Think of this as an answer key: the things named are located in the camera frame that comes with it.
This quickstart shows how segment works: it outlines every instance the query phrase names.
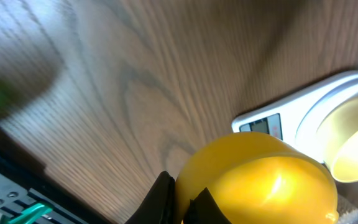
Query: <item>yellow bowl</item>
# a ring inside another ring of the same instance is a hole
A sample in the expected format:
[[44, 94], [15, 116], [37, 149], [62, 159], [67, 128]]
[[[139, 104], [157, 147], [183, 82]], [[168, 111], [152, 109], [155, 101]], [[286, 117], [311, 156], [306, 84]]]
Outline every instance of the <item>yellow bowl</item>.
[[329, 172], [268, 134], [231, 134], [190, 158], [175, 184], [176, 223], [205, 187], [233, 224], [325, 224], [338, 218]]
[[316, 133], [324, 161], [340, 182], [358, 181], [358, 98], [336, 108]]

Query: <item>digital display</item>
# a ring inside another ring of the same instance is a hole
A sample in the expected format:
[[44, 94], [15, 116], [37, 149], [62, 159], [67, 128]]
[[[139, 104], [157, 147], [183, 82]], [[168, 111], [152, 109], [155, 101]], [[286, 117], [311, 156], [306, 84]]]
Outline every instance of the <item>digital display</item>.
[[267, 125], [266, 118], [251, 123], [250, 126], [251, 126], [251, 131], [257, 131], [260, 133], [269, 134], [269, 126]]
[[251, 123], [243, 124], [240, 126], [240, 131], [257, 131], [260, 133], [270, 134], [283, 140], [280, 114], [278, 113]]

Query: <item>green cable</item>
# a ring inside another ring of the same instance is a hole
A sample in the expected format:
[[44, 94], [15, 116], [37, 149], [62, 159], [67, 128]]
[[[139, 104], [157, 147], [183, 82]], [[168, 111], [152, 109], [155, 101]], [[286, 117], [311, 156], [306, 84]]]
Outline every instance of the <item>green cable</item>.
[[45, 215], [53, 210], [53, 205], [47, 202], [36, 203], [25, 209], [18, 217], [9, 220], [8, 217], [3, 217], [0, 224], [32, 224], [42, 215]]

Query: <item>wood grain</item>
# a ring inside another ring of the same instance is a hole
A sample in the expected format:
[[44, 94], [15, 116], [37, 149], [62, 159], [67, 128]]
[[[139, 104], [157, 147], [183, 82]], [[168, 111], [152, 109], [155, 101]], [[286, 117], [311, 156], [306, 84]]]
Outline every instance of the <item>wood grain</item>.
[[118, 223], [236, 115], [349, 68], [358, 1], [0, 0], [0, 125]]

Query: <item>kitchen scale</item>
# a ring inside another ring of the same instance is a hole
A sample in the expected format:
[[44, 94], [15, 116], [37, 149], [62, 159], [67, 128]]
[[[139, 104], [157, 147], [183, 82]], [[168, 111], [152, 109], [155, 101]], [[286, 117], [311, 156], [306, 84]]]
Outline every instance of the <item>kitchen scale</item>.
[[349, 100], [358, 98], [358, 70], [342, 72], [271, 105], [238, 116], [236, 132], [258, 131], [279, 138], [316, 161], [324, 152], [315, 136], [324, 119]]

